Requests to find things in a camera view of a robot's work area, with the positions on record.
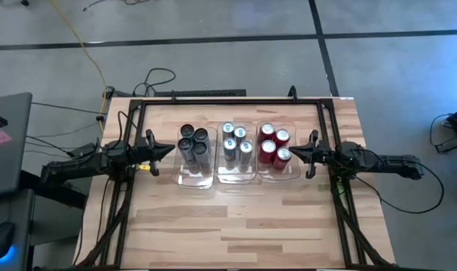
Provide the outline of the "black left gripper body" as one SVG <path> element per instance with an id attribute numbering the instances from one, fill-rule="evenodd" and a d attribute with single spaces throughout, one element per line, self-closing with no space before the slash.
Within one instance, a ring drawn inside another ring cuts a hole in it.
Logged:
<path id="1" fill-rule="evenodd" d="M 151 129 L 146 130 L 146 137 L 143 142 L 135 143 L 132 148 L 132 163 L 141 165 L 148 162 L 150 173 L 153 176 L 160 174 L 157 168 L 157 162 L 160 161 L 160 155 L 157 151 L 157 141 Z"/>

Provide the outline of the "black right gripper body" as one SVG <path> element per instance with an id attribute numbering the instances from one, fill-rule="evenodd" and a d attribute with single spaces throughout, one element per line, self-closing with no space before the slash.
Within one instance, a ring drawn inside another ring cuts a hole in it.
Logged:
<path id="1" fill-rule="evenodd" d="M 306 177 L 312 179 L 316 174 L 316 163 L 330 167 L 329 173 L 340 179 L 340 155 L 331 149 L 329 141 L 318 139 L 318 130 L 314 129 L 309 135 L 308 164 Z"/>

